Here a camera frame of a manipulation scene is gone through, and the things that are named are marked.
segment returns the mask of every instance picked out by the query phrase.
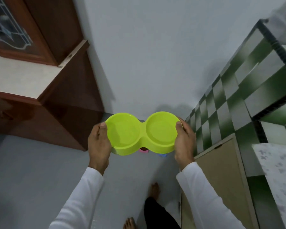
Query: white sleeve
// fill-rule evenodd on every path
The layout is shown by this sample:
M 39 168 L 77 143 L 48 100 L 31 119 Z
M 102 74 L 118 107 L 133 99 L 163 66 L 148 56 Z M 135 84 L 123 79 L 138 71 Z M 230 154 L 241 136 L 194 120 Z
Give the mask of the white sleeve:
M 49 229 L 89 229 L 103 185 L 103 176 L 87 168 Z
M 245 229 L 224 205 L 196 162 L 176 176 L 191 206 L 197 229 Z

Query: cabinet top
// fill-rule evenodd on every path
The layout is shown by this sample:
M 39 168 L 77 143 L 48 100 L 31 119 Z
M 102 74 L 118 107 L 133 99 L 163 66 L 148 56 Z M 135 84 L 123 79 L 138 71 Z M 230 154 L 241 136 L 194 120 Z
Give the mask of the cabinet top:
M 58 67 L 0 57 L 0 92 L 37 99 L 86 42 L 80 42 Z

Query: lime green pet bowl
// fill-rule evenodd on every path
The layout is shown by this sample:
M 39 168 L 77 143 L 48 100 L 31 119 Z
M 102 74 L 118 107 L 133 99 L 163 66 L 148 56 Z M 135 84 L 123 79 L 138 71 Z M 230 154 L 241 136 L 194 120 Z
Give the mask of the lime green pet bowl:
M 106 120 L 108 138 L 119 155 L 129 155 L 146 147 L 158 154 L 174 150 L 179 119 L 169 112 L 156 112 L 141 123 L 129 113 L 117 113 Z

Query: hand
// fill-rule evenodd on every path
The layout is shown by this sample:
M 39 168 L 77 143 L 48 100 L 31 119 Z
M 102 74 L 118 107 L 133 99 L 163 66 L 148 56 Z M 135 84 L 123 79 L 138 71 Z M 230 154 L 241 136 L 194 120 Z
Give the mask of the hand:
M 95 125 L 88 137 L 88 152 L 90 162 L 88 167 L 96 169 L 104 175 L 109 165 L 111 143 L 107 136 L 107 125 L 105 122 Z
M 181 118 L 176 123 L 177 138 L 175 140 L 175 159 L 182 171 L 188 164 L 195 161 L 193 157 L 196 145 L 196 134 Z

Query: beige cabinet door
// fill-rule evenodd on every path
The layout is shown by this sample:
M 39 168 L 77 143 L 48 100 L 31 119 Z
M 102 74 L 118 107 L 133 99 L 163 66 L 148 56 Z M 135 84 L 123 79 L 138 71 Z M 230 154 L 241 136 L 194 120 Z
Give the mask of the beige cabinet door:
M 245 228 L 258 228 L 257 219 L 240 157 L 235 135 L 212 146 L 195 157 L 206 178 L 223 203 L 242 222 Z M 195 228 L 191 208 L 182 194 L 181 225 Z

